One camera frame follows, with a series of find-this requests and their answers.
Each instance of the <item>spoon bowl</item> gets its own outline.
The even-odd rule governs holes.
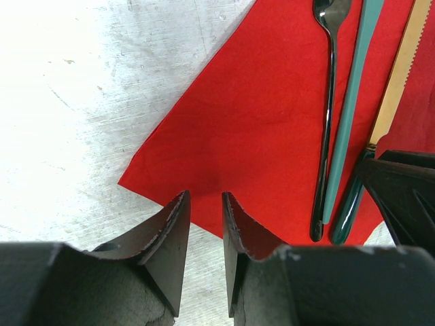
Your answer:
[[[314,0],[314,17],[329,35],[336,35],[351,4],[352,0]]]

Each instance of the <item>black plastic object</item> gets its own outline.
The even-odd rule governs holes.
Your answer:
[[[172,326],[189,227],[184,192],[92,252],[62,243],[0,244],[0,325]]]
[[[355,164],[355,168],[365,159],[375,158],[375,151],[376,145],[373,144],[369,144],[364,148]],[[332,226],[331,242],[335,245],[344,244],[351,233],[364,192],[362,182],[355,174],[355,168],[353,168],[352,176],[347,184],[343,199],[338,206],[334,225]]]
[[[235,326],[435,325],[435,261],[423,249],[290,247],[232,194],[223,206]]]
[[[386,151],[358,166],[357,174],[396,244],[435,255],[435,155]]]

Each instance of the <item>table surface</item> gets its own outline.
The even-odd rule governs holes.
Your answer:
[[[253,2],[8,3],[0,13],[0,241],[92,250],[157,212],[117,181]],[[385,225],[368,243],[392,244]],[[232,325],[222,241],[195,225],[176,325]]]

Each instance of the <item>teal utensil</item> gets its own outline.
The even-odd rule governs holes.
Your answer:
[[[362,6],[358,38],[353,55],[353,64],[349,84],[345,97],[345,104],[341,113],[338,135],[332,156],[332,165],[326,188],[326,199],[323,212],[323,223],[328,224],[331,218],[340,184],[341,173],[345,164],[347,146],[351,133],[353,114],[355,112],[358,90],[360,88],[362,69],[366,60],[368,46],[381,13],[384,0],[365,0]]]
[[[361,152],[355,166],[368,158],[375,158],[375,151],[376,145],[368,144]],[[331,242],[334,245],[343,245],[351,233],[363,191],[362,181],[357,177],[355,169],[353,169],[352,176],[346,186],[345,196],[338,207],[333,222]]]

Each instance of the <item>knife handle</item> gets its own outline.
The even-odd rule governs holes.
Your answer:
[[[368,146],[361,152],[355,167],[367,158],[375,158],[376,145],[368,144]],[[352,171],[352,176],[347,184],[345,194],[338,206],[336,221],[332,227],[331,242],[334,245],[343,245],[355,221],[358,207],[360,206],[364,186],[361,180],[355,174],[355,167]]]

